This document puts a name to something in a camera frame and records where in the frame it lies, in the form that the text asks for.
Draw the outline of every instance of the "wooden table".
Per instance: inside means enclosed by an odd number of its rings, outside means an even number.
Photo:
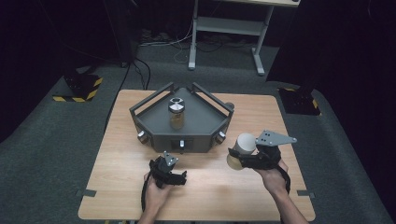
[[[129,108],[153,91],[121,91],[111,114],[87,189],[94,197],[84,196],[78,215],[82,219],[137,220],[143,176],[149,161],[160,153],[142,145]],[[179,158],[173,173],[187,170],[185,186],[176,186],[158,215],[158,220],[279,220],[279,213],[261,177],[251,169],[235,171],[226,162],[228,147],[233,147],[240,133],[259,136],[264,129],[288,134],[276,98],[269,95],[215,93],[224,103],[235,105],[226,140],[207,153],[174,154]],[[289,166],[290,197],[308,220],[315,218],[309,196],[298,196],[306,190],[292,145],[279,147]]]
[[[226,2],[236,2],[242,4],[256,4],[267,5],[268,9],[263,21],[240,21],[230,20],[214,17],[200,17],[198,16],[198,0],[195,0],[194,11],[192,15],[192,41],[189,57],[189,70],[195,69],[196,57],[196,36],[198,31],[219,32],[237,35],[257,35],[256,48],[253,48],[252,54],[254,63],[256,64],[257,73],[259,76],[264,76],[265,71],[262,66],[262,59],[260,58],[260,50],[262,49],[262,42],[267,33],[274,7],[297,7],[300,1],[293,2],[292,0],[225,0]]]

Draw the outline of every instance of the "forearm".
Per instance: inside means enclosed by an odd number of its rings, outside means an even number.
[[[147,208],[140,217],[138,224],[153,224],[159,209]]]
[[[285,224],[308,223],[286,191],[274,194],[273,198]]]

